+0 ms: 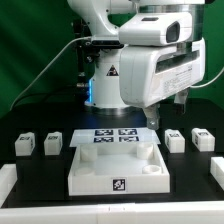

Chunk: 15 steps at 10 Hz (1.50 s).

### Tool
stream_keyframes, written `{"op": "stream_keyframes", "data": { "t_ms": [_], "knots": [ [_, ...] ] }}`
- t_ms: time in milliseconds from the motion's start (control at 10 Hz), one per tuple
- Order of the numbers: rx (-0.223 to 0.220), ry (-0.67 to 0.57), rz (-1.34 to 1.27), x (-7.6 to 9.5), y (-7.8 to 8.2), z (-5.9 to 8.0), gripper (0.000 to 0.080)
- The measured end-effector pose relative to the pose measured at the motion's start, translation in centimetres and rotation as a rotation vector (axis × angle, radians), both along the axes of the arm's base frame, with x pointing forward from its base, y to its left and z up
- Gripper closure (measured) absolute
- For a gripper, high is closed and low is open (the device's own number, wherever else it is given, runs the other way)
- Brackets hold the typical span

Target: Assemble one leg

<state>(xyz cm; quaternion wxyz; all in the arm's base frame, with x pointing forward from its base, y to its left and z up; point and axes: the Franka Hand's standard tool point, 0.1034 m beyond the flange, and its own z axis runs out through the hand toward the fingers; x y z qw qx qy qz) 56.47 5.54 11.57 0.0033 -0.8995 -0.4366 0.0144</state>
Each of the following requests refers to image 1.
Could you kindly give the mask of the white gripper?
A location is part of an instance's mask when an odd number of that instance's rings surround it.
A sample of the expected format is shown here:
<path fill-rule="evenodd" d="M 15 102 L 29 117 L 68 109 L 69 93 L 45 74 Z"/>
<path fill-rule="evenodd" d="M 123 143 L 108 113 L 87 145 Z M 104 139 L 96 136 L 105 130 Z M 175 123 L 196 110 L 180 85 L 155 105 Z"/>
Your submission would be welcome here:
<path fill-rule="evenodd" d="M 125 104 L 145 108 L 147 127 L 157 130 L 160 116 L 155 103 L 177 93 L 175 110 L 184 114 L 189 94 L 186 88 L 200 82 L 204 73 L 204 39 L 193 42 L 187 53 L 179 53 L 176 45 L 127 46 L 120 56 L 120 95 Z"/>

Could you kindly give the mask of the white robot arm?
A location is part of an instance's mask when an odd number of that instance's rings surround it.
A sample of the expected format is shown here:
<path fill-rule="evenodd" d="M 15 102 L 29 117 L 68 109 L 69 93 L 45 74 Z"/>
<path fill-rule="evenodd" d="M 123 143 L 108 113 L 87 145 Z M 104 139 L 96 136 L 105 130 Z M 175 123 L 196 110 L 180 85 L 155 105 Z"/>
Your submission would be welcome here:
<path fill-rule="evenodd" d="M 85 59 L 95 64 L 85 106 L 121 116 L 141 108 L 159 128 L 159 102 L 172 96 L 183 113 L 205 73 L 206 0 L 67 0 L 90 30 Z"/>

